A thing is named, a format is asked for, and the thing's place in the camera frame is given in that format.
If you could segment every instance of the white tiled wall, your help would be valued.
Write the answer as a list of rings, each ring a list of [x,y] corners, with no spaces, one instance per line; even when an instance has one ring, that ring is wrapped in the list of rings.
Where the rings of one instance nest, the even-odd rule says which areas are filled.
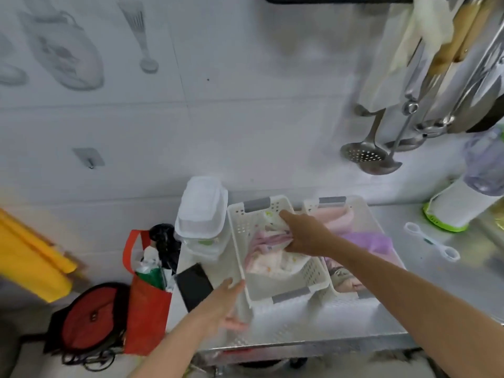
[[[387,176],[339,156],[371,124],[352,107],[385,6],[142,1],[155,75],[138,66],[116,0],[51,0],[102,57],[104,86],[77,92],[33,59],[16,15],[23,1],[0,0],[0,61],[29,76],[0,84],[0,205],[84,261],[94,282],[129,279],[129,230],[173,222],[192,175],[219,177],[232,201],[287,191],[390,203],[426,199],[460,171],[464,135],[398,155],[403,167]],[[390,116],[383,140],[403,121]],[[78,147],[96,148],[105,167],[84,167]]]

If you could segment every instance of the metal countertop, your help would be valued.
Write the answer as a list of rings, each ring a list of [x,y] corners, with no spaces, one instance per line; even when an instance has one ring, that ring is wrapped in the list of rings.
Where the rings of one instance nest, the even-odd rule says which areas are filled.
[[[371,207],[372,213],[406,269],[469,302],[504,324],[504,253],[478,224],[459,234],[432,226],[420,204]],[[438,241],[456,248],[461,259],[451,263],[421,238],[408,234],[403,226],[415,222]],[[195,261],[182,249],[178,272]],[[203,264],[211,283],[224,278],[239,279],[232,241],[217,265]],[[250,323],[241,334],[222,330],[205,341],[198,352],[202,364],[227,364],[252,360],[315,356],[335,352],[371,352],[415,347],[412,338],[375,299],[341,302],[321,307],[314,297],[308,305],[275,306],[274,312],[252,315],[242,294],[237,302],[238,316]],[[177,287],[173,292],[167,331],[187,313]]]

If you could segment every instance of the red bag handle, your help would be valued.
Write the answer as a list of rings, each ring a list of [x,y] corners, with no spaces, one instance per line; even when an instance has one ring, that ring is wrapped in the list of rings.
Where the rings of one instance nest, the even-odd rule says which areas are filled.
[[[147,248],[151,245],[151,239],[149,237],[149,231],[133,229],[128,236],[128,240],[126,240],[126,245],[124,246],[123,251],[123,265],[132,275],[135,274],[133,268],[131,267],[131,254],[133,252],[133,247],[135,246],[136,238],[138,235],[142,238],[142,249]]]

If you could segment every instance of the black smartphone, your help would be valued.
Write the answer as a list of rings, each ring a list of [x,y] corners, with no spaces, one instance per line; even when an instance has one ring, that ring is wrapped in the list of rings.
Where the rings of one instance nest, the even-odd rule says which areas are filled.
[[[176,275],[178,289],[187,311],[192,311],[214,290],[201,264],[194,264]]]

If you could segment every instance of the wooden handle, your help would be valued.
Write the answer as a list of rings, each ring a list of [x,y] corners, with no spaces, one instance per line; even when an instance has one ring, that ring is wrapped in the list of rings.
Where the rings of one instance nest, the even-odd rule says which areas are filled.
[[[463,4],[457,15],[453,19],[453,39],[450,43],[441,46],[441,49],[434,56],[430,64],[428,75],[443,74],[450,67],[451,62],[455,58],[455,54],[462,45],[471,25],[476,18],[481,6],[480,0],[474,0],[468,4]]]
[[[476,15],[476,18],[474,19],[474,22],[469,30],[469,33],[467,33],[464,42],[462,43],[461,47],[457,51],[457,54],[455,55],[455,62],[461,62],[464,60],[464,58],[466,58],[469,49],[471,49],[471,46],[479,37],[481,31],[483,30],[486,24],[486,21],[488,20],[488,17],[490,16],[490,13],[497,4],[497,1],[498,0],[482,1],[479,12]]]

